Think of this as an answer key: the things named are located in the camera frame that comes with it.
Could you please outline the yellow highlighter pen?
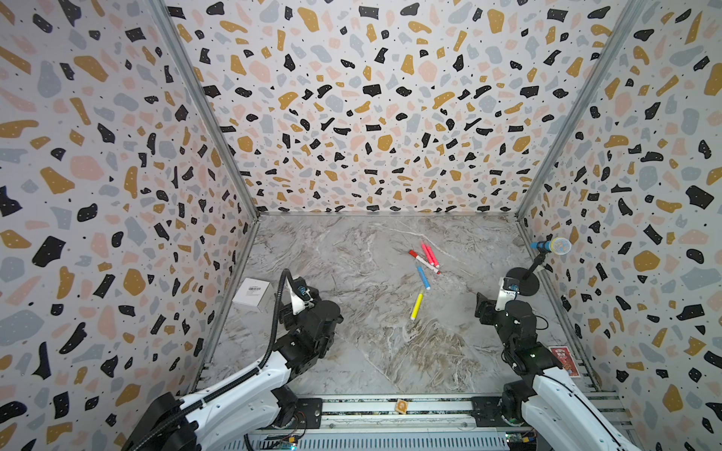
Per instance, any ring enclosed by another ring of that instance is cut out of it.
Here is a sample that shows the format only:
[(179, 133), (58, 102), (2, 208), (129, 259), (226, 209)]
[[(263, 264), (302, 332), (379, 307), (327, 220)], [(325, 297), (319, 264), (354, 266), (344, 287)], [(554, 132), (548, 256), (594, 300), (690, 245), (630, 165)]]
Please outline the yellow highlighter pen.
[(412, 313), (410, 315), (411, 321), (415, 321), (417, 319), (423, 299), (424, 299), (424, 292), (420, 292), (419, 295), (417, 295), (417, 299), (415, 300), (415, 304), (414, 304)]

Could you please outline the blue highlighter pen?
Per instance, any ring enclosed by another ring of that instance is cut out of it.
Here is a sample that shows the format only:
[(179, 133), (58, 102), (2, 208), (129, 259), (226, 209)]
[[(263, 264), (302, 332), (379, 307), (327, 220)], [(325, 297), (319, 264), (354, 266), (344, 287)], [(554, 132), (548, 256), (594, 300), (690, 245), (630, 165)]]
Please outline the blue highlighter pen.
[(417, 266), (417, 272), (419, 273), (419, 277), (420, 277), (420, 279), (421, 279), (421, 281), (422, 281), (423, 286), (425, 287), (425, 289), (426, 289), (427, 291), (430, 291), (430, 290), (431, 290), (431, 285), (430, 285), (430, 282), (429, 282), (429, 280), (428, 280), (428, 278), (427, 278), (424, 270), (423, 270), (420, 266)]

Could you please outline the white red-tipped marker pen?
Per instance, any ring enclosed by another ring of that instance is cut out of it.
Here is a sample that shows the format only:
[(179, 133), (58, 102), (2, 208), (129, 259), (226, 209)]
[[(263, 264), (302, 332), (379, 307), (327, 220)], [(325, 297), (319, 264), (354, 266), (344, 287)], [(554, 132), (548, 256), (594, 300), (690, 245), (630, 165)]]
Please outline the white red-tipped marker pen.
[(421, 256), (420, 256), (417, 252), (415, 252), (414, 250), (409, 250), (409, 251), (408, 251), (408, 254), (409, 254), (411, 257), (413, 257), (418, 263), (420, 263), (420, 264), (422, 264), (423, 266), (425, 266), (426, 268), (430, 269), (431, 272), (433, 272), (434, 274), (440, 274), (440, 270), (439, 270), (438, 268), (436, 268), (436, 266), (434, 266), (434, 265), (433, 265), (432, 263), (430, 263), (429, 261), (426, 261), (426, 259), (423, 259), (423, 257), (421, 257)]

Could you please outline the pink highlighter pen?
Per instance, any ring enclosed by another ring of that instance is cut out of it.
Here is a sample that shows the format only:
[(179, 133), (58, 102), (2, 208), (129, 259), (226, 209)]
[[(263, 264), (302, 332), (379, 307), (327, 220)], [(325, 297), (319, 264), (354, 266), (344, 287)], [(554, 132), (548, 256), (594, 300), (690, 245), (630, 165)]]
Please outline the pink highlighter pen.
[(435, 263), (436, 263), (436, 269), (438, 269), (438, 268), (440, 267), (440, 265), (439, 265), (438, 261), (436, 260), (435, 255), (434, 255), (434, 252), (432, 251), (432, 248), (431, 248), (431, 247), (430, 247), (430, 250), (431, 250), (431, 252), (432, 252), (432, 256), (434, 257), (434, 260), (435, 260)]
[(436, 268), (436, 263), (435, 263), (434, 257), (432, 256), (432, 252), (431, 252), (431, 250), (430, 250), (430, 247), (429, 247), (427, 244), (425, 244), (424, 242), (421, 244), (421, 247), (422, 247), (422, 250), (423, 250), (424, 255), (425, 255), (425, 259), (426, 259), (426, 261), (428, 262), (428, 264), (429, 264), (431, 267)]

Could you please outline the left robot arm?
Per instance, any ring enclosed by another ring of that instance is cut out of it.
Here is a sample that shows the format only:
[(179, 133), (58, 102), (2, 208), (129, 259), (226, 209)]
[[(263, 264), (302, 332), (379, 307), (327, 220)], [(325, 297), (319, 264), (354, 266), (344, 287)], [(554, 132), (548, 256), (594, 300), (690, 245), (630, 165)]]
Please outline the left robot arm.
[(288, 383), (325, 358), (342, 321), (336, 303), (311, 303), (286, 321), (287, 334), (267, 358), (182, 398), (171, 393), (156, 398), (122, 448), (219, 450), (260, 428), (286, 426), (298, 403)]

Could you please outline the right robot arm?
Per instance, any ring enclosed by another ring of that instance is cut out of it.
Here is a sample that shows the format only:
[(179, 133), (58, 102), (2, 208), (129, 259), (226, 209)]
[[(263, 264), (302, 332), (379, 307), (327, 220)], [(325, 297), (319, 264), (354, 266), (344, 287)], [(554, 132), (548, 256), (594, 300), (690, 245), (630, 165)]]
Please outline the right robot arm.
[(504, 386), (501, 416), (538, 432), (553, 450), (636, 450), (581, 392), (549, 347), (539, 342), (538, 317), (529, 303), (477, 295), (475, 317), (494, 327), (502, 361), (520, 377)]

